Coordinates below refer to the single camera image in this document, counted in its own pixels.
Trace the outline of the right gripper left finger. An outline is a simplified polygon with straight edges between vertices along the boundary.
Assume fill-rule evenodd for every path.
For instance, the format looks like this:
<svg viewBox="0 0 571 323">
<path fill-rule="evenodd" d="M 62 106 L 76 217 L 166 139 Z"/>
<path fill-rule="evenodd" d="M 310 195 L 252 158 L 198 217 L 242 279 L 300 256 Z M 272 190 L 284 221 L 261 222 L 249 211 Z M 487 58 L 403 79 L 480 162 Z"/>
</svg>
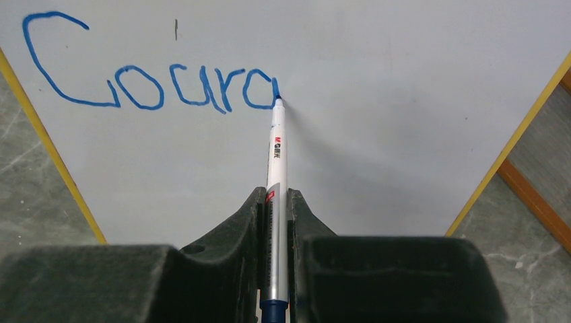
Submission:
<svg viewBox="0 0 571 323">
<path fill-rule="evenodd" d="M 2 322 L 256 322 L 265 189 L 184 248 L 37 246 L 1 261 Z"/>
</svg>

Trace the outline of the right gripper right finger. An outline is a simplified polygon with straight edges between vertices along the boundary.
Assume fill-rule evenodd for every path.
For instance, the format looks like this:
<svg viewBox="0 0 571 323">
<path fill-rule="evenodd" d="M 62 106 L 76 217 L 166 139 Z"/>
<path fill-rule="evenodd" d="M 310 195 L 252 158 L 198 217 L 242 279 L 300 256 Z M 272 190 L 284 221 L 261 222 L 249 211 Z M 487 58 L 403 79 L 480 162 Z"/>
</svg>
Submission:
<svg viewBox="0 0 571 323">
<path fill-rule="evenodd" d="M 507 322 L 469 240 L 339 236 L 299 190 L 287 199 L 292 322 Z"/>
</svg>

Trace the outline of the white blue marker pen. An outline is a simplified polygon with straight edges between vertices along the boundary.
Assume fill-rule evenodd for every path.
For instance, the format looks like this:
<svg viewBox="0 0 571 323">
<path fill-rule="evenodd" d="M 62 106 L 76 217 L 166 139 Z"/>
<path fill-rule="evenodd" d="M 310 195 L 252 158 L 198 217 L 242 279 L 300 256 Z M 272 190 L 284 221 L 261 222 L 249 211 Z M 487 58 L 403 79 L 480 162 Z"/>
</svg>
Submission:
<svg viewBox="0 0 571 323">
<path fill-rule="evenodd" d="M 281 96 L 276 95 L 269 137 L 265 199 L 268 229 L 265 281 L 260 299 L 262 322 L 285 322 L 289 304 L 287 150 L 286 109 Z"/>
</svg>

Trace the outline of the yellow framed whiteboard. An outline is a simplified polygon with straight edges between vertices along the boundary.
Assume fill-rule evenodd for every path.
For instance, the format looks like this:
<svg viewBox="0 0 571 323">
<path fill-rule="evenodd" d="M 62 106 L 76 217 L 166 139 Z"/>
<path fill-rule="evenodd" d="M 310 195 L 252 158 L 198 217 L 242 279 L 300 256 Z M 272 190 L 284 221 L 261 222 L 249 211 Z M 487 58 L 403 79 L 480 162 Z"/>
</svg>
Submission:
<svg viewBox="0 0 571 323">
<path fill-rule="evenodd" d="M 104 237 L 183 246 L 266 181 L 339 234 L 441 236 L 570 52 L 569 1 L 2 1 Z"/>
</svg>

